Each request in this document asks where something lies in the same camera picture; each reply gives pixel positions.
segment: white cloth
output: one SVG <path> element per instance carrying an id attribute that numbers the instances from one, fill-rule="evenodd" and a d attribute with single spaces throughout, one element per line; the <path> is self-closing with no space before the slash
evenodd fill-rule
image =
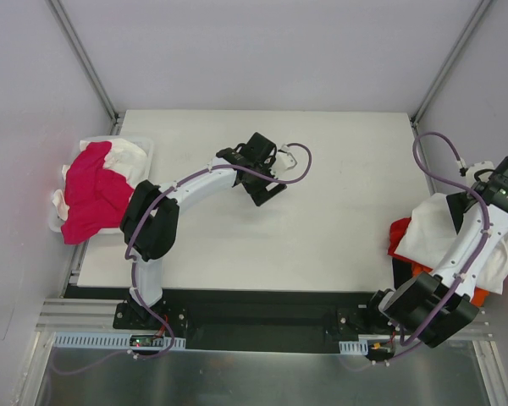
<path id="1" fill-rule="evenodd" d="M 123 175 L 126 178 L 126 183 L 135 189 L 137 184 L 144 180 L 143 175 L 148 156 L 139 146 L 123 138 L 114 138 L 108 141 L 111 142 L 111 150 L 105 156 L 103 167 Z M 90 143 L 90 141 L 86 140 L 80 141 L 80 151 L 84 151 Z M 66 180 L 68 170 L 69 165 L 62 166 L 64 181 Z M 64 192 L 61 189 L 56 190 L 52 195 L 52 203 L 57 209 L 58 216 L 66 221 L 68 219 L 69 206 L 64 200 Z"/>
<path id="2" fill-rule="evenodd" d="M 446 196 L 434 194 L 412 211 L 412 220 L 395 250 L 397 255 L 435 268 L 456 239 Z M 495 247 L 477 280 L 479 288 L 502 294 L 508 275 L 508 234 Z"/>

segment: gray wall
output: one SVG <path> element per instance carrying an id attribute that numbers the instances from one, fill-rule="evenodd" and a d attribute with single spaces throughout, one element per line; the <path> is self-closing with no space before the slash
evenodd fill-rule
<path id="1" fill-rule="evenodd" d="M 46 3 L 0 0 L 0 404 L 71 254 L 46 224 L 60 165 L 108 128 Z"/>
<path id="2" fill-rule="evenodd" d="M 508 155 L 508 0 L 495 2 L 421 122 L 421 130 L 447 134 L 469 163 L 496 164 Z M 458 179 L 443 142 L 430 140 L 424 146 L 434 171 Z M 508 279 L 504 294 L 489 297 L 487 307 L 508 371 Z"/>
<path id="3" fill-rule="evenodd" d="M 478 0 L 64 0 L 116 108 L 413 113 Z"/>

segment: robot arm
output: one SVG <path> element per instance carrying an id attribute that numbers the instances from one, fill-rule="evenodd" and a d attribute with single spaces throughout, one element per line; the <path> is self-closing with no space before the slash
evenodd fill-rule
<path id="1" fill-rule="evenodd" d="M 474 189 L 487 205 L 488 232 L 484 230 L 480 203 L 471 200 L 456 241 L 435 269 L 410 279 L 396 292 L 388 289 L 375 295 L 381 298 L 378 309 L 393 324 L 414 332 L 431 348 L 461 330 L 478 313 L 478 308 L 470 303 L 478 275 L 508 233 L 508 156 L 487 182 L 477 182 Z M 489 237 L 476 253 L 485 233 Z M 471 259 L 472 264 L 463 273 L 461 270 Z"/>
<path id="2" fill-rule="evenodd" d="M 161 185 L 154 185 L 148 180 L 141 182 L 135 188 L 120 225 L 126 244 L 133 238 L 135 229 L 150 204 L 164 190 L 172 189 L 158 202 L 156 212 L 153 211 L 145 220 L 135 238 L 133 250 L 138 258 L 135 285 L 143 301 L 151 307 L 162 298 L 163 256 L 174 244 L 179 214 L 207 197 L 238 184 L 242 184 L 256 206 L 260 206 L 286 189 L 285 184 L 277 184 L 272 189 L 268 189 L 268 186 L 272 183 L 271 180 L 278 179 L 296 164 L 286 145 L 278 150 L 273 142 L 255 133 L 246 144 L 221 150 L 207 167 L 198 171 L 201 174 L 189 177 L 181 185 L 175 182 Z M 246 167 L 266 179 L 229 167 L 230 165 Z M 134 294 L 134 289 L 130 288 L 130 296 L 142 305 Z"/>

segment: white plastic container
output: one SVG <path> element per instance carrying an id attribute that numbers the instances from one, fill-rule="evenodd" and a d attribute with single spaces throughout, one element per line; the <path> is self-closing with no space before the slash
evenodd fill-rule
<path id="1" fill-rule="evenodd" d="M 151 162 L 152 162 L 152 154 L 154 153 L 154 141 L 147 137 L 140 137 L 137 135 L 98 135 L 96 137 L 84 138 L 84 141 L 89 142 L 98 142 L 98 141 L 107 141 L 113 140 L 117 138 L 122 138 L 123 140 L 127 140 L 132 144 L 136 144 L 139 146 L 147 156 L 145 172 L 143 173 L 143 178 L 149 177 L 149 172 L 151 171 Z M 58 186 L 58 189 L 64 189 L 64 180 Z M 64 221 L 58 216 L 56 207 L 51 203 L 51 210 L 49 211 L 49 216 L 47 217 L 47 224 L 49 228 L 55 233 L 61 233 L 61 227 L 64 224 Z M 98 234 L 116 234 L 120 233 L 120 228 L 102 228 L 98 231 Z"/>

